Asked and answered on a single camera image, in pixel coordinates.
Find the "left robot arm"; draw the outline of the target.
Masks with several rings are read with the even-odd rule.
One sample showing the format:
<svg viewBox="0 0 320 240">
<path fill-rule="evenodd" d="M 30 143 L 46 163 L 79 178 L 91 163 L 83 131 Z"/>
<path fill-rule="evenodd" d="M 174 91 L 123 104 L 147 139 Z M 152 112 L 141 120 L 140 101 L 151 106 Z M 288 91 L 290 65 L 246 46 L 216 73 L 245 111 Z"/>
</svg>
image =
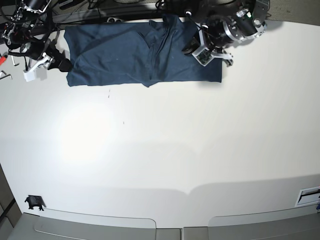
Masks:
<svg viewBox="0 0 320 240">
<path fill-rule="evenodd" d="M 214 59 L 228 66 L 234 63 L 226 47 L 261 36 L 267 29 L 268 0 L 194 0 L 185 16 L 195 24 L 197 33 L 182 49 L 206 67 Z"/>
</svg>

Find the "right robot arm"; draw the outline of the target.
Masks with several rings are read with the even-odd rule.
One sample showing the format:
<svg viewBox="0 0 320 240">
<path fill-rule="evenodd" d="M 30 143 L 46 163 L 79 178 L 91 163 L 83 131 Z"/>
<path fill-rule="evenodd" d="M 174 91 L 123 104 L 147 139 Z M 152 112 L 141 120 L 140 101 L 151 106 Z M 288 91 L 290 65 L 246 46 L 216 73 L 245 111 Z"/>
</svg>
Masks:
<svg viewBox="0 0 320 240">
<path fill-rule="evenodd" d="M 5 19 L 0 25 L 0 41 L 8 47 L 9 56 L 29 59 L 23 71 L 27 82 L 36 79 L 39 68 L 58 69 L 62 73 L 73 68 L 71 61 L 50 39 L 56 28 L 53 22 L 56 5 L 50 0 L 19 0 L 13 15 L 7 16 L 3 9 L 0 10 L 0 16 Z"/>
</svg>

